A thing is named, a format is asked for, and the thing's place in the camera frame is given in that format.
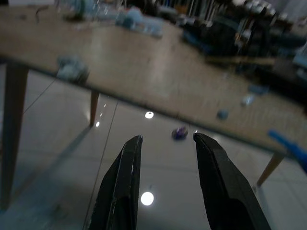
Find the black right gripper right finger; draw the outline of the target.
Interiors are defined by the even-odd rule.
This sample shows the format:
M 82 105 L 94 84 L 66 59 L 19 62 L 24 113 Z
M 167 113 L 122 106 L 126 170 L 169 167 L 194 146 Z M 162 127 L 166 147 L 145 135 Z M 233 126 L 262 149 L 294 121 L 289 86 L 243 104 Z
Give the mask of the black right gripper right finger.
M 212 230 L 269 230 L 254 192 L 224 148 L 213 138 L 194 133 L 200 186 Z

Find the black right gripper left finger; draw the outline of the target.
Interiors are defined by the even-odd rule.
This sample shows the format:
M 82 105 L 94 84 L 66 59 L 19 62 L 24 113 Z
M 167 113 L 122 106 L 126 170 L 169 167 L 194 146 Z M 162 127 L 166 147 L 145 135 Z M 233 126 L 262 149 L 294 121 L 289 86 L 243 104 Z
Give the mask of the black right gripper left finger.
M 106 172 L 90 219 L 90 230 L 135 230 L 137 228 L 143 138 L 125 142 Z

